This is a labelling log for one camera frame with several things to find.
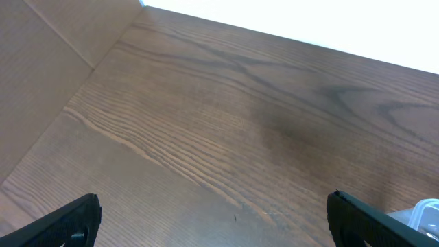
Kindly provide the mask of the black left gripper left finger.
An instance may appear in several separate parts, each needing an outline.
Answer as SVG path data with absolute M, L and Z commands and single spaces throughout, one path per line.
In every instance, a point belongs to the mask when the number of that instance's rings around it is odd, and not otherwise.
M 88 193 L 1 238 L 5 247 L 93 247 L 102 221 L 99 198 Z

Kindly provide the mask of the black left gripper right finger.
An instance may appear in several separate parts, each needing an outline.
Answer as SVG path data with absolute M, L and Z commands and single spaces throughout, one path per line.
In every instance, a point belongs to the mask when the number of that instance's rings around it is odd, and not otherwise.
M 436 240 L 343 191 L 328 195 L 327 220 L 337 247 L 438 245 Z

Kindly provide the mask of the clear plastic container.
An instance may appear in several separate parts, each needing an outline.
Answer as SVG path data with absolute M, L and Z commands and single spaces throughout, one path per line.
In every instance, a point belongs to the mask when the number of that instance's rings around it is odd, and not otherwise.
M 390 217 L 438 241 L 439 199 L 419 201 L 415 207 L 388 214 Z

